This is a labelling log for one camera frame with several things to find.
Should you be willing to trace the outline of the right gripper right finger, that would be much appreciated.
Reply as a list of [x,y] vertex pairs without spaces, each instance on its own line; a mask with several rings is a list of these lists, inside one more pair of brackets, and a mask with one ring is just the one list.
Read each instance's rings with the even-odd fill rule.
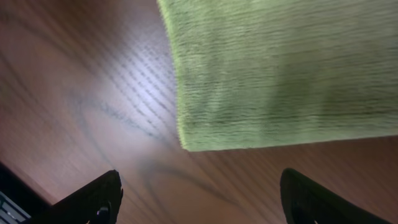
[[286,168],[280,198],[288,224],[388,224],[300,172]]

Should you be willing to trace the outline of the light green cloth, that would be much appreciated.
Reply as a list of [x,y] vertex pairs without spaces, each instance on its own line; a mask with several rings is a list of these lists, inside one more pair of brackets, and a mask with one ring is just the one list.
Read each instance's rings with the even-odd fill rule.
[[397,0],[161,0],[188,151],[397,134]]

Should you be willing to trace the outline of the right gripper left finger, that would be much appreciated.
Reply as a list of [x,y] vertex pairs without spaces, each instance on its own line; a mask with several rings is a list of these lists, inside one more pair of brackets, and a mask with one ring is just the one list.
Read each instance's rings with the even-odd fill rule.
[[115,224],[122,198],[123,189],[119,172],[109,170],[25,222],[28,224]]

